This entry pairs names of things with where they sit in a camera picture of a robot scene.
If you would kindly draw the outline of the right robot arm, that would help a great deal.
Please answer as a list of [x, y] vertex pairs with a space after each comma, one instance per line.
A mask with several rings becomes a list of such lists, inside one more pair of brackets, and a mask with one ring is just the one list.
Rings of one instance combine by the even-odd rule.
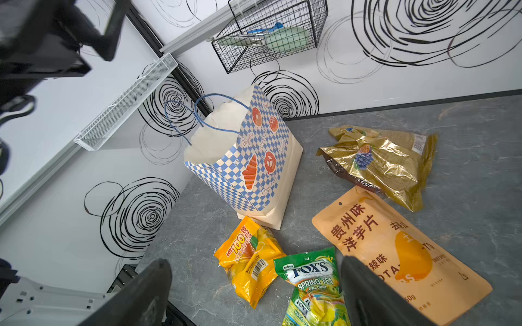
[[[91, 293], [19, 277], [1, 261], [2, 325], [193, 325], [167, 298], [171, 266], [153, 261], [118, 292]], [[432, 325], [360, 260], [346, 257], [341, 282], [352, 325]]]

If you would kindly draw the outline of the green Fox's candy bag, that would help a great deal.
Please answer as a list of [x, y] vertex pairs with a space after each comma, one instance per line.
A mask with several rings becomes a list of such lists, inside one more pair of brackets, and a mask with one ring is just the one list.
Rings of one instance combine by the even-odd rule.
[[294, 286], [283, 325], [351, 324], [334, 247], [278, 258], [275, 271]]

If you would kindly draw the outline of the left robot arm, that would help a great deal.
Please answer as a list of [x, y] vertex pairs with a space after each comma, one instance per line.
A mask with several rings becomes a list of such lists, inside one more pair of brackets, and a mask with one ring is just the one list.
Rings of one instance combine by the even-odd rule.
[[130, 8], [130, 1], [116, 1], [100, 33], [74, 1], [2, 1], [1, 123], [32, 114], [37, 99], [30, 92], [46, 78], [85, 76], [91, 66], [82, 46], [112, 61]]

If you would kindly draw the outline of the orange potato chips bag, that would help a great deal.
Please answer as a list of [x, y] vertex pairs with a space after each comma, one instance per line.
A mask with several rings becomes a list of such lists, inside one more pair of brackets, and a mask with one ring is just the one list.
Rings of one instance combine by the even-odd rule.
[[452, 323], [492, 292], [483, 277], [361, 187], [319, 212], [312, 224], [437, 325]]

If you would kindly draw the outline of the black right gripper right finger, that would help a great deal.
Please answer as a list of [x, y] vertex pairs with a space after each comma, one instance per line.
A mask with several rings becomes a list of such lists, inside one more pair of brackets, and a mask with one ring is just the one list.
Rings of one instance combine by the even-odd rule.
[[343, 258], [340, 280], [352, 325], [434, 324], [358, 258]]

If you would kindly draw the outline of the gold snack bag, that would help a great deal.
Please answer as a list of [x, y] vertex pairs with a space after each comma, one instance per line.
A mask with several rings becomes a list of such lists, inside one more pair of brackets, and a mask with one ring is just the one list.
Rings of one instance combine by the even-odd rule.
[[334, 145], [320, 147], [330, 170], [365, 190], [385, 196], [411, 212], [423, 209], [439, 135], [361, 126], [331, 128]]

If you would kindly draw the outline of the blue checkered paper bag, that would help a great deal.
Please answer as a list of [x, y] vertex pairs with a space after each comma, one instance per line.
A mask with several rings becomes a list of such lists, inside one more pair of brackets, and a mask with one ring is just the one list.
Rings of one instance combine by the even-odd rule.
[[303, 147], [258, 84], [201, 118], [186, 139], [184, 164], [240, 219], [280, 230]]

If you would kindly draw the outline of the yellow gummy candy bag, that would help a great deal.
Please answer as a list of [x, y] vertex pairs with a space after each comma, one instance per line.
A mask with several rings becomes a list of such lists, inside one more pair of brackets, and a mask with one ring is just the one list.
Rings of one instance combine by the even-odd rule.
[[275, 260], [284, 258], [285, 253], [270, 230], [244, 217], [214, 257], [235, 293], [255, 309], [278, 277]]

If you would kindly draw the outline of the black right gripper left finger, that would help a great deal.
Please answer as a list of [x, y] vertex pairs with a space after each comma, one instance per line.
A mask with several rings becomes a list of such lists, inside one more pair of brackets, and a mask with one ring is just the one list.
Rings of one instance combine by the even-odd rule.
[[158, 298], [163, 306], [168, 300], [171, 282], [170, 263], [156, 259], [81, 324], [161, 325], [162, 313], [149, 315], [149, 303]]

